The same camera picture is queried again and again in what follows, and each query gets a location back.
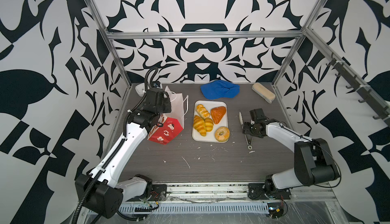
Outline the metal white-tipped tongs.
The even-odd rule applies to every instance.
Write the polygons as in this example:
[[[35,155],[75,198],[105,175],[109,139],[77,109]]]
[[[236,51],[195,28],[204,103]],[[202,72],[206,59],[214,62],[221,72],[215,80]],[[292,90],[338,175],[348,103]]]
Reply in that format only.
[[[243,117],[242,117],[241,112],[239,112],[239,121],[240,121],[240,124],[242,126],[242,133],[245,136],[247,148],[248,148],[248,150],[252,150],[252,138],[253,138],[253,136],[251,135],[252,124],[250,122],[243,121]]]

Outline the white red paper bag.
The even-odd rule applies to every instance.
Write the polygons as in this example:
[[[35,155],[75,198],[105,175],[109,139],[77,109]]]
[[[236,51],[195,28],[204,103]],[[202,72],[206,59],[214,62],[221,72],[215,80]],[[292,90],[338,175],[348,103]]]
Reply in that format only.
[[[148,140],[167,145],[175,139],[184,129],[185,115],[189,109],[189,96],[184,97],[182,93],[176,93],[165,87],[171,102],[172,111],[164,113],[158,120],[162,127],[154,126],[148,134]]]

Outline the pale yellow fake bun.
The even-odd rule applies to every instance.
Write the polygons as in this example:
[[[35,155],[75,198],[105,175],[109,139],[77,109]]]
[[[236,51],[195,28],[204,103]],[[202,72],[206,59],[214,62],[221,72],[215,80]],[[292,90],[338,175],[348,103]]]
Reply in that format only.
[[[230,138],[230,130],[228,127],[221,126],[215,131],[214,137],[218,142],[226,142]]]

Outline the orange fake baguette bread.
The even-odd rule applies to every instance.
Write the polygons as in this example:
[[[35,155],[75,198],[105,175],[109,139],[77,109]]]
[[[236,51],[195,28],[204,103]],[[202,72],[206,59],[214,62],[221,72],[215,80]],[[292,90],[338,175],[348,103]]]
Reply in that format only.
[[[220,107],[215,107],[210,110],[210,114],[212,117],[212,120],[214,124],[219,124],[226,114],[226,107],[220,106]]]

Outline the yellow fake croissant large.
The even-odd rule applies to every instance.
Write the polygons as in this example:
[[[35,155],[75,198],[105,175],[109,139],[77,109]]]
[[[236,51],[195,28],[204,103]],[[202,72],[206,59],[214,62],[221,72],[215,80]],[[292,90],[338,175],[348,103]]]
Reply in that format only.
[[[206,130],[205,120],[204,120],[203,118],[201,118],[200,116],[198,116],[198,115],[195,115],[195,116],[194,116],[193,128],[194,128],[198,133],[200,133],[200,135],[201,135],[202,137],[206,137],[206,135],[207,135],[207,130]]]

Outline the small yellow fake bread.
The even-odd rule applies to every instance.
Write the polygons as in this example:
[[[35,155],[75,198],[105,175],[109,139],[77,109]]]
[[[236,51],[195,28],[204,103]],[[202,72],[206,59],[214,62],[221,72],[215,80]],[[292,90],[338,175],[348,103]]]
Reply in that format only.
[[[213,130],[213,127],[214,127],[214,122],[213,122],[212,118],[210,118],[210,117],[205,118],[204,121],[205,121],[205,126],[206,126],[206,132],[211,132]]]

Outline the yellow fake croissant bread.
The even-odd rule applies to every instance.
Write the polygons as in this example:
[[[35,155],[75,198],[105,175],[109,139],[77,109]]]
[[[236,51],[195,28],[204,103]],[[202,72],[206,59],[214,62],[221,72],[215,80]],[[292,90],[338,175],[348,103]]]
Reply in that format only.
[[[203,119],[210,117],[210,113],[202,104],[199,104],[196,106],[196,111],[197,111],[198,115]]]

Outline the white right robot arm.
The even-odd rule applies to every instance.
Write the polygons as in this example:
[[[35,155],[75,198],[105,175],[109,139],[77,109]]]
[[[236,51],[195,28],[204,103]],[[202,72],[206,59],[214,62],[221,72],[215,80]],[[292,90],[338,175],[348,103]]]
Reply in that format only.
[[[252,149],[253,138],[272,138],[294,154],[294,166],[280,173],[268,175],[264,183],[250,183],[251,200],[283,199],[294,187],[321,186],[322,183],[341,180],[339,166],[324,139],[312,139],[288,128],[283,122],[265,116],[263,109],[250,111],[251,121],[239,115],[247,148]]]

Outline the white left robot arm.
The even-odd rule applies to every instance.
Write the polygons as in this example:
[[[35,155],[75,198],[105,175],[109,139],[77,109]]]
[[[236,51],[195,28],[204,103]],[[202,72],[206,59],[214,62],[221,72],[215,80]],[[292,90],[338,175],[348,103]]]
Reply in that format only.
[[[89,174],[80,174],[76,181],[78,204],[72,223],[78,222],[83,207],[97,213],[99,217],[111,218],[125,200],[134,197],[146,198],[152,187],[151,179],[137,175],[120,182],[126,164],[139,144],[150,131],[163,123],[159,122],[164,113],[172,111],[168,92],[160,88],[146,91],[142,103],[124,120],[123,134],[104,159]]]

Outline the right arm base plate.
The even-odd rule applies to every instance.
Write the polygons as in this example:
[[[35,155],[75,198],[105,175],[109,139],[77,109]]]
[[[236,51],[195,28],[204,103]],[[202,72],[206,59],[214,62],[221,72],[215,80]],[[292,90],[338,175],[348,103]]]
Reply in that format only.
[[[270,183],[249,183],[248,197],[251,200],[290,200],[290,189],[277,189]]]

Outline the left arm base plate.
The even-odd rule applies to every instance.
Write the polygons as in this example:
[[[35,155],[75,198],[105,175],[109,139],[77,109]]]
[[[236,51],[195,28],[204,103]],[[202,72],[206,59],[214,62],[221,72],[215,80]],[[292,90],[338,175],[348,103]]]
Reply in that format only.
[[[148,184],[145,192],[141,196],[136,196],[132,200],[151,200],[158,201],[163,199],[167,192],[166,184]]]

